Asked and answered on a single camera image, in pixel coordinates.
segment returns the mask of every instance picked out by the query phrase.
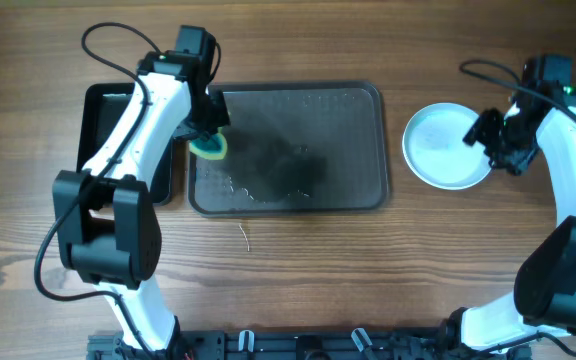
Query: sponge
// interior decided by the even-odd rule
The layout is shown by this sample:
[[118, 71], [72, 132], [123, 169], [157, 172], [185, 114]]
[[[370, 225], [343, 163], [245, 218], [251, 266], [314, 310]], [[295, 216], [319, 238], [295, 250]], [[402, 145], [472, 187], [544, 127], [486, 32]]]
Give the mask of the sponge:
[[228, 143], [226, 138], [219, 132], [211, 135], [208, 140], [195, 139], [190, 142], [190, 152], [206, 160], [221, 160], [226, 157]]

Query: white bowl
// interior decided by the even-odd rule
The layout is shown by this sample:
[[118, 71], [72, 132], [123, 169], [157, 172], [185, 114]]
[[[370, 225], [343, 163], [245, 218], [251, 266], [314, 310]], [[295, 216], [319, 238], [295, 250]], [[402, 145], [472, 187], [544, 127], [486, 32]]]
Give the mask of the white bowl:
[[469, 188], [490, 173], [484, 146], [463, 138], [479, 116], [465, 106], [438, 103], [419, 110], [402, 140], [410, 169], [426, 183], [446, 190]]

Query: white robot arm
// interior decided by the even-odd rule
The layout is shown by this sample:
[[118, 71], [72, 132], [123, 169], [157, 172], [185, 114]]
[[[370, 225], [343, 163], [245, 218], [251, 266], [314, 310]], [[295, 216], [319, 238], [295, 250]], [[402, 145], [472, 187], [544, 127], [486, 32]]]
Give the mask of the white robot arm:
[[554, 55], [529, 61], [522, 83], [562, 106], [509, 85], [520, 92], [515, 105], [503, 119], [495, 110], [484, 112], [464, 139], [484, 144], [491, 165], [514, 175], [541, 149], [557, 206], [557, 229], [524, 263], [514, 292], [463, 312], [460, 341], [471, 349], [504, 352], [503, 344], [538, 332], [576, 334], [576, 90], [569, 86], [570, 67], [569, 59]]
[[[576, 114], [576, 108], [570, 110]], [[518, 113], [517, 106], [513, 106], [506, 117]], [[537, 129], [537, 142], [548, 162], [559, 226], [569, 216], [576, 216], [576, 124], [561, 111], [552, 109]], [[570, 336], [562, 328], [525, 324], [511, 292], [489, 304], [466, 310], [461, 323], [461, 341], [472, 349], [484, 350], [537, 331], [557, 337]]]
[[[139, 78], [150, 91], [151, 104], [118, 164], [105, 177], [120, 180], [126, 175], [133, 175], [150, 189], [168, 140], [190, 114], [191, 98], [188, 83], [176, 79], [174, 75], [151, 72]], [[101, 172], [135, 123], [143, 101], [141, 87], [135, 86], [130, 103], [115, 129], [99, 152], [86, 162], [84, 171], [89, 170], [93, 176]]]

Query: water residue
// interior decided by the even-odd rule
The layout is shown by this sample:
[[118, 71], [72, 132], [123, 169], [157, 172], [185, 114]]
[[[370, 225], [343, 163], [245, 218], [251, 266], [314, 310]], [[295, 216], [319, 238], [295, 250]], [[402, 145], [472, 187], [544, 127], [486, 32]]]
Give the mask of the water residue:
[[228, 177], [232, 193], [242, 190], [262, 203], [316, 196], [315, 185], [324, 180], [326, 160], [307, 145], [290, 144], [267, 132], [256, 136], [232, 128], [225, 136], [228, 155], [215, 165]]

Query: wood grain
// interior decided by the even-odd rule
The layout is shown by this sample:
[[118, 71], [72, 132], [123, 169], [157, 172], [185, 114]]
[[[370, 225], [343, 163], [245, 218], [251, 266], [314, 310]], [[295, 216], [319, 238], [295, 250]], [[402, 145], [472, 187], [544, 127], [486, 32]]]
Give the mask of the wood grain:
[[[81, 359], [87, 335], [118, 329], [103, 300], [51, 302], [31, 274], [54, 216], [52, 181], [75, 165], [84, 93], [126, 81], [79, 48], [82, 31], [100, 21], [131, 24], [163, 48], [180, 24], [206, 27], [224, 51], [218, 82], [366, 79], [383, 95], [393, 187], [383, 209], [208, 220], [182, 193], [157, 209], [165, 239], [157, 277], [183, 329], [433, 325], [512, 289], [521, 263], [554, 227], [544, 159], [521, 178], [499, 172], [448, 192], [412, 174], [400, 139], [407, 120], [431, 103], [507, 106], [506, 90], [458, 73], [467, 58], [519, 69], [531, 55], [568, 54], [576, 83], [576, 2], [171, 3], [0, 1], [0, 359]], [[148, 50], [120, 30], [90, 40], [128, 67]], [[183, 168], [176, 171], [181, 182]], [[62, 268], [55, 246], [44, 268], [55, 291], [89, 289]], [[536, 349], [537, 359], [565, 358], [548, 344]]]

